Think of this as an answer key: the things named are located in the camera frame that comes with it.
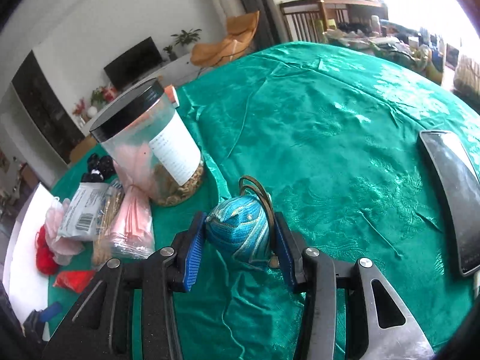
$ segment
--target smartphone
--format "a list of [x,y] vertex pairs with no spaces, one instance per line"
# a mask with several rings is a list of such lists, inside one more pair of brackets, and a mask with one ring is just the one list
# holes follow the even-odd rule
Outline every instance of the smartphone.
[[460,274],[480,268],[480,183],[460,138],[451,131],[420,131],[419,142],[436,175],[439,200],[453,226]]

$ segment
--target brown lounge chair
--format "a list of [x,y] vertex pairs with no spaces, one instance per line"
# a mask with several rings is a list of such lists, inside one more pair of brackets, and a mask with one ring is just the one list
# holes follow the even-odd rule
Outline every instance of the brown lounge chair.
[[240,58],[255,36],[260,12],[227,17],[228,35],[218,43],[198,43],[193,47],[190,61],[201,68],[217,67]]

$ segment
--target tv screen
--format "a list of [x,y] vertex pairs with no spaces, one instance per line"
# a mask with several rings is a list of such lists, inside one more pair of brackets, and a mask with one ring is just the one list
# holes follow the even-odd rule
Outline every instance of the tv screen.
[[149,37],[110,62],[104,67],[104,71],[113,86],[122,91],[161,63],[160,52],[152,37]]

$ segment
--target potted plant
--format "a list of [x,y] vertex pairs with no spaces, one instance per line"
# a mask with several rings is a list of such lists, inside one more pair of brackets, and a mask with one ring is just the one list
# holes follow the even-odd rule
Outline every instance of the potted plant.
[[167,47],[163,48],[163,51],[165,51],[169,55],[169,59],[171,62],[175,61],[177,59],[177,55],[173,51],[173,45],[170,44]]
[[196,30],[191,29],[190,31],[181,30],[181,33],[173,34],[172,36],[175,38],[175,45],[181,44],[187,52],[191,53],[195,43],[200,40],[200,32],[202,32],[200,28]]

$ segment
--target cluttered table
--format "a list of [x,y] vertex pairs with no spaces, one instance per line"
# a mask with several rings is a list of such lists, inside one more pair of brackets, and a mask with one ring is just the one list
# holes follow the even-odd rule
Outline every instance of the cluttered table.
[[[270,193],[291,230],[333,258],[368,256],[402,297],[434,350],[472,305],[471,279],[449,270],[446,229],[417,147],[423,129],[457,133],[480,163],[480,116],[426,78],[340,47],[288,43],[227,64],[177,90],[177,109],[200,147],[207,177],[185,202],[152,203],[155,248],[186,230],[194,213],[238,194],[249,174]],[[73,197],[86,159],[52,194]],[[63,270],[91,268],[91,245]],[[53,287],[63,313],[77,294]],[[345,303],[338,292],[335,357],[345,348]],[[205,246],[196,284],[175,294],[185,359],[291,359],[304,297],[279,270],[254,269]],[[141,358],[136,294],[134,358]]]

